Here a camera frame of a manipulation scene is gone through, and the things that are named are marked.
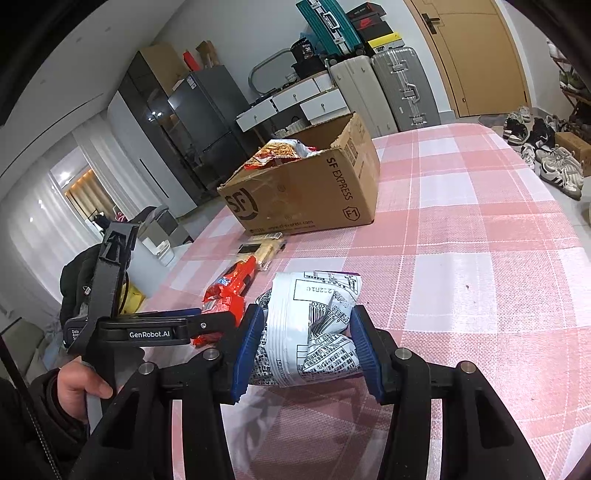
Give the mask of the person's left hand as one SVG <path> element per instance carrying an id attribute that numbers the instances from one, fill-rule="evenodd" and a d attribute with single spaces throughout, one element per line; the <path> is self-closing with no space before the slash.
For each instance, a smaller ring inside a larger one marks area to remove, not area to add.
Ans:
<path id="1" fill-rule="evenodd" d="M 57 376 L 57 398 L 63 411 L 78 421 L 88 422 L 86 397 L 110 399 L 113 389 L 80 357 L 64 365 Z"/>

